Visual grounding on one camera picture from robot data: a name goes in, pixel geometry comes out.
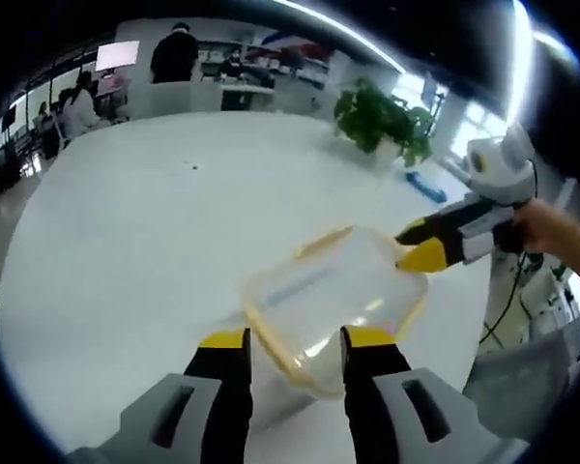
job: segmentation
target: plastic food container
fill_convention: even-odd
[[[346,227],[246,283],[241,317],[252,334],[252,427],[314,399],[343,397],[342,326],[375,325],[403,336],[428,286],[425,275],[395,267],[403,253],[377,230]]]

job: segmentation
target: window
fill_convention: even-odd
[[[505,121],[480,104],[470,101],[464,111],[464,119],[451,143],[451,151],[465,158],[468,142],[476,138],[500,137],[505,135],[506,130]]]
[[[427,106],[425,106],[421,101],[421,92],[423,90],[424,82],[424,77],[415,74],[408,74],[406,72],[399,76],[391,93],[408,102],[408,106],[411,108],[420,106],[421,108],[427,109]],[[436,92],[438,94],[446,95],[448,91],[449,89],[447,87],[440,84],[436,87]]]

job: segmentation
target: floor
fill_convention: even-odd
[[[52,161],[38,159],[35,165],[28,169],[28,177],[24,177],[13,188],[0,197],[0,277],[4,261],[9,249],[9,242],[25,204],[50,167]],[[491,327],[500,317],[507,304],[507,299],[513,283],[515,271],[515,256],[506,259],[494,259],[487,315],[484,327]],[[488,336],[479,346],[478,353],[484,354],[499,351],[504,347],[518,344],[524,327],[528,324],[528,316],[522,310],[518,299],[514,298],[507,315],[499,324],[494,335]]]

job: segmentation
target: cable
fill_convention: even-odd
[[[538,185],[537,168],[535,166],[535,162],[532,159],[529,159],[529,161],[533,165],[533,178],[535,180],[535,198],[537,198],[537,190],[538,190],[538,188],[537,188],[537,185]],[[509,308],[511,307],[511,302],[513,301],[513,295],[515,294],[515,289],[517,288],[518,282],[520,281],[520,276],[522,275],[522,265],[524,264],[524,261],[526,260],[527,254],[528,253],[526,251],[524,253],[522,253],[522,258],[518,261],[518,270],[515,274],[515,278],[513,279],[513,286],[511,287],[511,293],[509,294],[509,298],[507,300],[507,304],[505,305],[505,309],[503,309],[503,312],[501,313],[499,318],[496,320],[496,322],[494,323],[492,328],[488,329],[487,333],[481,338],[481,340],[479,341],[479,344],[482,344],[485,340],[487,340],[487,338],[490,335],[492,335],[494,333],[494,331],[496,331],[496,329],[499,327],[499,324],[501,323],[501,321],[503,320],[505,315],[508,313]],[[527,316],[530,315],[530,313],[529,313],[528,309],[526,309],[526,307],[523,306],[523,309],[527,313]]]

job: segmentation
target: potted plant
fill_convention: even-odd
[[[432,115],[424,108],[408,108],[405,100],[385,95],[368,79],[357,79],[353,89],[341,93],[334,117],[337,128],[367,154],[374,153],[383,141],[400,147],[406,167],[432,154],[427,136]]]

